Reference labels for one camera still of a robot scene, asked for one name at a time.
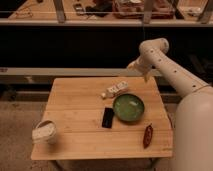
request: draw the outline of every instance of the wooden table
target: wooden table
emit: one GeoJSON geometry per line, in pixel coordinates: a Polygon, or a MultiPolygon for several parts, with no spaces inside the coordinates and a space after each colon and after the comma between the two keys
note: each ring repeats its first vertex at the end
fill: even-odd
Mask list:
{"type": "Polygon", "coordinates": [[[173,132],[154,78],[142,77],[58,78],[54,81],[43,120],[55,122],[55,145],[35,144],[32,160],[112,159],[171,157],[173,132]],[[137,124],[126,124],[114,117],[111,129],[102,128],[105,107],[113,99],[100,96],[109,86],[121,81],[129,93],[143,99],[145,113],[137,124]],[[153,139],[143,148],[146,126],[152,123],[153,139]]]}

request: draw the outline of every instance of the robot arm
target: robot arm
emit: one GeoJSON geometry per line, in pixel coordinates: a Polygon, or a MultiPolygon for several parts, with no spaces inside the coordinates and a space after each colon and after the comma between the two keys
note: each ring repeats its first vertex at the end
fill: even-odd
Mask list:
{"type": "Polygon", "coordinates": [[[141,56],[133,61],[130,66],[146,75],[154,65],[180,96],[185,97],[201,89],[209,90],[209,84],[165,55],[169,50],[169,43],[166,39],[159,38],[144,41],[141,43],[139,50],[141,56]]]}
{"type": "Polygon", "coordinates": [[[175,113],[172,171],[213,170],[213,88],[169,59],[166,39],[141,43],[129,68],[144,76],[154,65],[183,97],[175,113]]]}

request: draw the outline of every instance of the red pepper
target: red pepper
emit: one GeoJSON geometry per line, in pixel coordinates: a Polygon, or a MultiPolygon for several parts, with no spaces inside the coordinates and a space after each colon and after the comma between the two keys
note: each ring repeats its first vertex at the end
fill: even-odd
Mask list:
{"type": "Polygon", "coordinates": [[[153,128],[152,124],[146,127],[143,137],[143,147],[147,148],[152,140],[153,128]]]}

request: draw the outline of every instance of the smartphone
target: smartphone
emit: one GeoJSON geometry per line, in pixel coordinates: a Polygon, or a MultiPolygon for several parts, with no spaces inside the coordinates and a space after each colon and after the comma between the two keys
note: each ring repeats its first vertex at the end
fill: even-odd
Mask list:
{"type": "Polygon", "coordinates": [[[77,15],[85,15],[85,10],[80,3],[76,3],[73,5],[73,8],[75,9],[75,12],[77,15]]]}

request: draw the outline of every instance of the bowl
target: bowl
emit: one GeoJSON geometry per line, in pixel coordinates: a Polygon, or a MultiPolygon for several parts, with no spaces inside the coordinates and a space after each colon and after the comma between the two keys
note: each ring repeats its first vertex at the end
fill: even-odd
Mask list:
{"type": "Polygon", "coordinates": [[[122,94],[113,101],[113,111],[122,121],[138,121],[143,115],[144,110],[143,101],[134,94],[122,94]]]}

